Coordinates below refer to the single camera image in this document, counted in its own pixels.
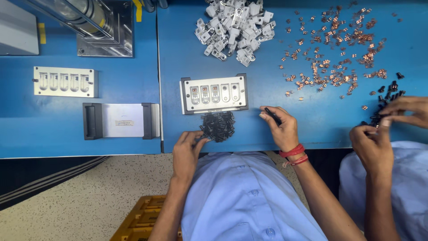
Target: terrazzo floor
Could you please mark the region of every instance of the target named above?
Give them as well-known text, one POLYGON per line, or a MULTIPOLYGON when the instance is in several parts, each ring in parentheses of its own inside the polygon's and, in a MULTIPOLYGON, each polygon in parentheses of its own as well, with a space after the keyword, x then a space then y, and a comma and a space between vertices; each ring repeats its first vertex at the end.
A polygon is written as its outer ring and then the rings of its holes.
MULTIPOLYGON (((267 154, 308 208, 292 167, 267 154)), ((171 175, 172 154, 113 156, 0 211, 0 241, 108 241, 139 197, 166 194, 171 175)))

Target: red thread bracelet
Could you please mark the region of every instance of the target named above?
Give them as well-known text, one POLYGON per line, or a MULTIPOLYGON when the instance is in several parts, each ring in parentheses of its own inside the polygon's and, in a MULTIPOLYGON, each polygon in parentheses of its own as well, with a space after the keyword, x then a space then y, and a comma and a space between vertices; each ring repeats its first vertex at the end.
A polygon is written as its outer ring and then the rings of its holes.
POLYGON ((294 166, 294 165, 298 165, 298 164, 300 164, 300 163, 303 163, 303 162, 305 162, 305 161, 307 161, 307 160, 309 160, 309 158, 308 158, 308 155, 304 155, 303 157, 301 157, 301 158, 299 158, 299 159, 297 159, 296 161, 294 161, 294 162, 290 162, 290 161, 288 161, 288 162, 284 162, 283 164, 282 164, 282 167, 287 167, 287 165, 288 164, 290 164, 290 165, 292 165, 292 166, 294 166))
POLYGON ((299 144, 296 147, 294 147, 291 151, 288 151, 288 152, 279 151, 279 155, 281 157, 286 158, 286 157, 289 157, 289 156, 294 156, 294 155, 300 154, 300 153, 302 153, 304 151, 305 151, 305 148, 303 147, 303 145, 299 144))

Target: blue table surface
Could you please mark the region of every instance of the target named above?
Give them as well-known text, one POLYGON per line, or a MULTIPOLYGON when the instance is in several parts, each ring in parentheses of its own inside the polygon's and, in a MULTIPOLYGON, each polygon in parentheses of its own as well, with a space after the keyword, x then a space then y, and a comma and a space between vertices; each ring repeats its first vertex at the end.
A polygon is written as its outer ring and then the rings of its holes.
MULTIPOLYGON (((199 2, 172 2, 167 9, 158 10, 158 36, 160 52, 160 82, 163 103, 163 136, 164 152, 171 152, 173 145, 185 130, 198 130, 202 124, 200 114, 182 115, 179 92, 179 81, 182 77, 191 79, 222 78, 235 76, 238 73, 247 74, 249 110, 235 111, 235 133, 223 143, 209 142, 202 152, 210 151, 261 151, 277 150, 267 124, 258 116, 259 106, 272 105, 282 106, 298 121, 299 140, 306 148, 349 148, 351 142, 348 133, 361 121, 370 122, 369 117, 378 109, 377 95, 370 96, 371 91, 377 91, 382 85, 388 86, 396 80, 396 72, 401 72, 405 78, 398 80, 400 90, 406 90, 408 96, 426 96, 426 37, 425 31, 428 25, 426 16, 428 5, 426 1, 358 1, 357 6, 348 9, 349 1, 267 1, 263 8, 274 13, 273 20, 276 21, 275 38, 262 42, 260 49, 255 51, 256 60, 248 68, 239 63, 234 55, 226 62, 221 62, 213 56, 203 54, 206 46, 202 45, 194 35, 196 21, 199 18, 205 22, 210 18, 204 16, 208 4, 199 2), (327 11, 330 6, 342 5, 339 20, 346 20, 346 24, 339 29, 349 27, 354 12, 362 8, 372 9, 364 19, 364 33, 374 33, 374 43, 382 38, 387 38, 385 48, 374 56, 374 68, 366 69, 358 64, 356 59, 367 53, 367 45, 348 46, 343 42, 339 47, 330 50, 330 45, 323 43, 311 44, 311 30, 317 31, 322 26, 329 29, 331 23, 321 22, 321 13, 327 11), (300 28, 299 17, 303 17, 306 23, 303 35, 300 28), (377 20, 372 29, 366 29, 365 24, 371 18, 377 20), (290 27, 291 33, 286 33, 285 28, 290 27), (296 39, 304 38, 303 45, 298 46, 296 39), (352 60, 347 66, 346 75, 355 69, 358 75, 359 87, 351 96, 347 96, 349 85, 340 87, 328 85, 324 91, 318 93, 316 87, 305 86, 303 90, 297 91, 294 82, 286 82, 283 74, 288 77, 304 73, 312 77, 311 62, 306 61, 302 53, 311 47, 308 57, 314 57, 315 47, 320 47, 319 54, 329 59, 330 68, 327 74, 346 58, 352 60), (284 62, 284 50, 291 53, 297 48, 301 49, 297 60, 288 57, 284 62), (388 71, 388 78, 364 78, 364 73, 371 73, 379 69, 388 71), (287 90, 293 90, 295 94, 285 96, 287 90), (362 110, 361 106, 368 106, 368 110, 362 110)), ((426 130, 403 124, 394 124, 391 130, 391 139, 412 140, 417 142, 428 142, 426 130)))
POLYGON ((76 34, 38 11, 13 1, 45 23, 39 56, 0 56, 0 158, 158 154, 161 139, 83 139, 82 103, 159 103, 156 12, 134 16, 134 58, 78 57, 76 34), (35 96, 33 67, 98 71, 98 98, 35 96))

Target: person's right hand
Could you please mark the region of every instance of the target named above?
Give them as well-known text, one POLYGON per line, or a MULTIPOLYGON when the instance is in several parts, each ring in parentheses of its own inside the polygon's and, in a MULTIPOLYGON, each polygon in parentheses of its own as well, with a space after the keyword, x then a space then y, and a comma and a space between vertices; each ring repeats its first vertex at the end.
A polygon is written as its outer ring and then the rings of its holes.
POLYGON ((360 158, 367 176, 388 177, 392 175, 394 153, 389 140, 390 125, 391 121, 383 118, 379 128, 358 126, 349 132, 352 148, 360 158))
POLYGON ((413 111, 412 115, 391 115, 385 119, 408 123, 428 129, 428 97, 401 96, 388 104, 379 114, 413 111))
POLYGON ((270 127, 275 144, 283 151, 289 152, 299 145, 299 137, 297 136, 297 120, 292 117, 286 110, 281 107, 260 106, 262 112, 260 117, 263 118, 270 127), (268 108, 282 122, 278 126, 275 120, 265 113, 265 108, 268 108))

